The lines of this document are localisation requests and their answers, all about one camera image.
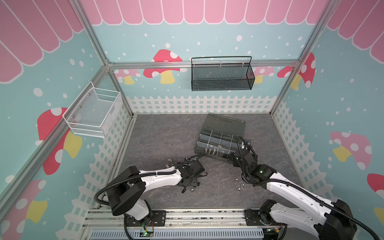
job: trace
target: wallpaper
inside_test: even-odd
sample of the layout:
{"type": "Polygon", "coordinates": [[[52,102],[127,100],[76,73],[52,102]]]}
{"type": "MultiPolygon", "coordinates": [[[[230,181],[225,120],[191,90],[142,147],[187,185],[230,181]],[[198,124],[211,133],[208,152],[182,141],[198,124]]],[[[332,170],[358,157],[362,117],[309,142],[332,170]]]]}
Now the wallpaper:
{"type": "MultiPolygon", "coordinates": [[[[312,50],[316,70],[311,87],[300,79],[310,69],[308,62],[274,119],[304,186],[323,197],[347,202],[354,217],[382,238],[384,152],[380,137],[384,132],[379,126],[384,65],[379,58],[383,51],[374,51],[379,40],[374,44],[371,37],[372,31],[384,31],[384,21],[378,21],[382,15],[372,16],[377,8],[382,13],[383,1],[365,2],[371,5],[362,7],[359,0],[340,3],[328,25],[334,26],[344,11],[340,27],[326,29],[312,50]],[[357,32],[356,21],[360,22],[357,32]],[[368,31],[363,28],[368,25],[369,34],[360,43],[373,46],[363,48],[356,39],[359,31],[368,31]],[[346,35],[347,29],[354,37],[346,35]]],[[[357,239],[371,239],[360,230],[357,239]]]]}

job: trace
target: metal profile bar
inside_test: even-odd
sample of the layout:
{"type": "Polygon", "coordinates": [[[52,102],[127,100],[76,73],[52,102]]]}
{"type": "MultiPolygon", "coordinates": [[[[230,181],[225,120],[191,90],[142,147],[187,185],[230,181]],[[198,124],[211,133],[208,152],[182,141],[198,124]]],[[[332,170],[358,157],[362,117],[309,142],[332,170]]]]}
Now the metal profile bar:
{"type": "Polygon", "coordinates": [[[305,47],[303,51],[301,52],[301,55],[299,57],[299,64],[292,70],[290,76],[288,77],[287,81],[285,82],[283,88],[280,91],[280,94],[278,95],[272,110],[270,112],[271,115],[273,115],[277,107],[280,105],[282,100],[284,99],[285,95],[287,94],[293,80],[296,78],[297,74],[301,70],[302,66],[304,65],[305,61],[307,60],[308,56],[310,55],[314,45],[319,40],[320,35],[324,31],[325,27],[328,24],[328,21],[331,19],[331,16],[333,12],[335,11],[336,7],[338,6],[340,0],[328,0],[327,5],[324,7],[323,12],[321,13],[319,17],[319,21],[316,23],[315,27],[313,28],[310,37],[308,38],[305,47]]]}
{"type": "MultiPolygon", "coordinates": [[[[226,64],[226,63],[242,63],[242,61],[222,60],[222,61],[199,61],[193,62],[194,65],[198,64],[226,64]]],[[[265,66],[297,66],[298,60],[251,60],[252,67],[265,67],[265,66]]],[[[146,69],[146,68],[191,68],[190,61],[183,62],[132,62],[132,63],[111,63],[109,67],[115,69],[146,69]]]]}
{"type": "MultiPolygon", "coordinates": [[[[98,86],[108,71],[108,66],[101,67],[93,76],[91,80],[92,83],[95,86],[98,86]]],[[[68,125],[65,120],[61,118],[50,134],[45,138],[45,140],[40,144],[37,150],[31,155],[21,170],[17,173],[14,181],[11,182],[3,191],[0,196],[0,222],[12,209],[14,203],[19,199],[30,181],[42,167],[45,160],[51,154],[67,130],[68,125]]]]}

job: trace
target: white dot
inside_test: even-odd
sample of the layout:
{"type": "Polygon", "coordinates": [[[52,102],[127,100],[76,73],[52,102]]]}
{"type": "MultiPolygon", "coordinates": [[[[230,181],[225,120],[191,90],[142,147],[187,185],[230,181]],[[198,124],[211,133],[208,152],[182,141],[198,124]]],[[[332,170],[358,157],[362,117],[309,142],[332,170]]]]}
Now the white dot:
{"type": "Polygon", "coordinates": [[[5,182],[6,183],[10,183],[10,182],[12,182],[12,180],[15,178],[15,176],[13,176],[13,175],[9,175],[8,177],[6,177],[5,178],[5,182]]]}
{"type": "Polygon", "coordinates": [[[365,152],[368,154],[372,154],[372,147],[371,146],[366,146],[365,147],[365,152]]]}
{"type": "Polygon", "coordinates": [[[23,198],[23,199],[20,199],[19,201],[17,201],[15,207],[17,209],[23,209],[26,206],[27,203],[28,203],[28,200],[23,198]]]}
{"type": "Polygon", "coordinates": [[[37,187],[41,190],[45,187],[46,184],[47,184],[46,180],[41,180],[39,184],[37,184],[37,187]]]}
{"type": "Polygon", "coordinates": [[[359,150],[359,146],[356,143],[352,143],[351,150],[356,152],[357,150],[359,150]]]}
{"type": "Polygon", "coordinates": [[[35,88],[33,89],[33,94],[38,97],[41,97],[43,95],[43,91],[40,88],[35,88]]]}

